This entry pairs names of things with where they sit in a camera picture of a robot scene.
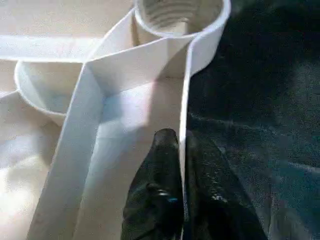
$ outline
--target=compartment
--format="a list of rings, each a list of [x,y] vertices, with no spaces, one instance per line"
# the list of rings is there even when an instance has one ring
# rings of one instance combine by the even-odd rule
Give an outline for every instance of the compartment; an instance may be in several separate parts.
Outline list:
[[[14,80],[16,63],[0,60],[0,98],[16,90]]]
[[[161,39],[85,65],[28,239],[119,239],[155,131],[179,132],[183,78],[168,74],[170,46]]]
[[[4,0],[0,57],[82,62],[132,7],[131,0]]]
[[[15,82],[25,101],[62,125],[81,63],[18,62]]]
[[[60,131],[17,92],[0,98],[1,239],[26,239]]]

